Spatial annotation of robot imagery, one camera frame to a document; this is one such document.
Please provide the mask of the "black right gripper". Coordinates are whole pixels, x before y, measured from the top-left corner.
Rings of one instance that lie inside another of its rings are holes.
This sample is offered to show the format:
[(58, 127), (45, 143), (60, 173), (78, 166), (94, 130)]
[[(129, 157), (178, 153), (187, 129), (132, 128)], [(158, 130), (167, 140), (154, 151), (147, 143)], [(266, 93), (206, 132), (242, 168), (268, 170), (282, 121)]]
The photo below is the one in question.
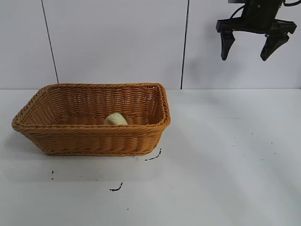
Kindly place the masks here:
[(266, 34), (266, 42), (260, 57), (266, 61), (279, 47), (289, 41), (288, 33), (293, 34), (297, 25), (292, 21), (276, 19), (281, 6), (294, 7), (297, 2), (285, 0), (245, 0), (230, 18), (218, 20), (217, 32), (221, 37), (221, 58), (225, 61), (235, 42), (233, 31)]

